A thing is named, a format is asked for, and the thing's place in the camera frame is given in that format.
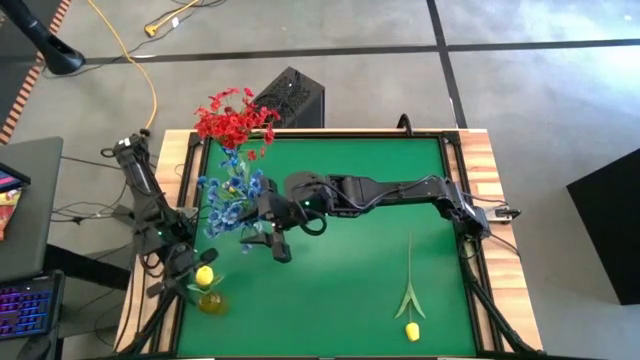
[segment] green mat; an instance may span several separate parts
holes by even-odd
[[[221,160],[212,146],[207,176],[226,177]],[[377,181],[444,175],[438,142],[431,139],[278,139],[265,158],[250,164],[281,191],[284,178],[297,171]],[[286,232],[293,255],[288,264],[274,261],[268,248],[243,255],[239,232],[211,240],[201,227],[196,248],[220,252],[214,269],[227,276],[218,289],[231,309],[219,317],[185,305],[178,355],[475,354],[453,229],[435,207],[380,207],[357,219],[327,220],[319,237]],[[413,285],[426,315],[413,312],[421,333],[416,343],[405,335],[407,313],[393,318],[406,288],[409,232]]]

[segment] yellow cable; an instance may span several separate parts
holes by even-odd
[[[164,25],[167,21],[169,21],[172,17],[180,14],[181,12],[187,10],[188,8],[190,8],[191,6],[193,6],[193,4],[197,3],[200,0],[193,0],[190,3],[186,4],[185,6],[181,7],[180,9],[172,12],[171,14],[165,16],[164,19],[162,19],[162,21],[160,21],[158,24],[156,25],[152,25],[152,24],[147,24],[144,27],[144,32],[147,34],[148,37],[153,37],[156,35],[156,30],[158,30],[158,28],[162,25]]]
[[[122,39],[120,39],[120,36],[118,36],[118,33],[113,28],[113,26],[111,26],[111,23],[109,22],[109,20],[107,20],[104,14],[102,14],[102,11],[100,11],[100,9],[96,6],[96,4],[93,3],[92,0],[87,0],[87,1],[89,2],[89,5],[91,5],[91,7],[93,7],[93,9],[98,13],[98,15],[100,15],[100,17],[102,18],[102,21],[104,21],[104,23],[107,24],[107,26],[109,27],[109,30],[111,30],[111,33],[113,33],[113,36],[115,36],[116,40],[118,40],[118,43],[122,48],[122,53],[124,54],[124,56],[127,58],[127,60],[130,63],[135,65],[138,68],[138,70],[140,70],[140,72],[142,72],[142,75],[144,75],[144,78],[147,80],[147,83],[149,84],[149,88],[151,88],[151,96],[153,97],[153,110],[151,111],[151,116],[149,116],[149,121],[147,121],[147,124],[144,126],[145,129],[149,130],[149,128],[151,127],[151,124],[153,124],[153,120],[155,120],[156,118],[156,112],[158,110],[158,99],[156,97],[156,88],[153,86],[153,83],[151,82],[151,79],[149,78],[149,75],[144,70],[144,68],[131,58],[131,56],[129,55],[129,52],[127,51],[127,48],[122,43]]]

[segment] concrete floor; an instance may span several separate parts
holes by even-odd
[[[169,1],[96,0],[129,48]],[[640,37],[634,1],[437,1],[448,44]],[[88,58],[120,54],[83,0],[73,0],[59,36]],[[229,0],[198,10],[138,55],[434,45],[423,0]],[[640,47],[451,53],[467,122],[490,131],[545,349],[555,355],[640,357],[640,307],[621,307],[565,186],[640,146]],[[152,153],[165,129],[188,128],[193,110],[228,86],[266,86],[293,66],[327,88],[327,127],[453,127],[437,53],[349,55],[145,64],[158,92]],[[40,78],[12,142],[58,135],[67,156],[111,163],[99,149],[146,122],[151,100],[130,65],[72,78]],[[63,161],[56,204],[111,203],[122,175]],[[131,240],[116,221],[52,224],[50,242],[80,253]],[[104,309],[122,301],[105,300]],[[108,352],[92,334],[73,337],[65,359]]]

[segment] gray desk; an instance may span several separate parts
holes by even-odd
[[[47,244],[61,154],[59,137],[0,147],[0,162],[31,178],[5,229],[6,239],[0,242],[0,283],[61,270],[68,277],[126,290],[128,270]],[[48,336],[51,350],[47,359],[54,359],[57,324]],[[26,338],[1,341],[0,358],[14,359],[25,342]]]

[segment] wooden table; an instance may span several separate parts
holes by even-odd
[[[298,129],[277,130],[279,132],[295,132]],[[336,131],[332,129],[314,129],[313,131]],[[340,129],[341,132],[402,132],[402,129]],[[504,199],[500,177],[496,168],[489,134],[486,130],[457,130],[457,129],[419,129],[416,131],[457,131],[460,135],[464,164],[467,172],[471,193],[475,196],[489,199]],[[175,205],[178,198],[178,192],[181,182],[182,165],[184,164],[187,154],[187,144],[189,135],[192,130],[167,130],[165,133],[162,149],[158,159],[156,178],[160,187],[165,192],[165,196],[169,204]],[[452,146],[447,146],[448,159],[453,173],[453,180],[458,181],[458,163],[454,156]],[[198,164],[200,163],[200,151],[198,150],[194,157],[194,166],[190,176],[190,183],[195,184],[198,177]],[[193,202],[195,186],[190,186],[187,192],[187,204]],[[475,201],[479,206],[491,207],[495,203],[483,203]],[[497,236],[507,240],[509,243],[516,245],[511,225],[492,224],[491,231]],[[520,259],[513,250],[507,248],[503,244],[486,239],[482,243],[486,266],[489,273],[493,298],[498,309],[508,320],[511,326],[519,333],[522,339],[535,349],[542,349],[538,328],[533,316],[531,302],[529,300],[529,292],[527,284],[522,272]],[[141,292],[154,284],[157,280],[150,276],[145,276],[141,265],[136,262],[134,276],[132,277],[134,286],[129,286],[125,297],[125,305],[123,307],[120,327],[118,329],[118,337],[124,331],[122,341],[117,350],[126,347],[132,340],[138,326],[142,327],[157,306],[156,299],[148,299],[146,296],[141,298]],[[132,301],[129,302],[130,295],[133,295]],[[126,321],[127,314],[131,307],[131,315],[129,321]],[[493,350],[491,342],[491,332],[488,317],[482,306],[476,301],[476,309],[480,321],[480,330],[485,350]],[[169,308],[165,316],[162,335],[159,342],[159,351],[169,351],[170,334],[173,326],[175,313],[175,303]],[[141,323],[138,324],[138,315],[140,314]]]

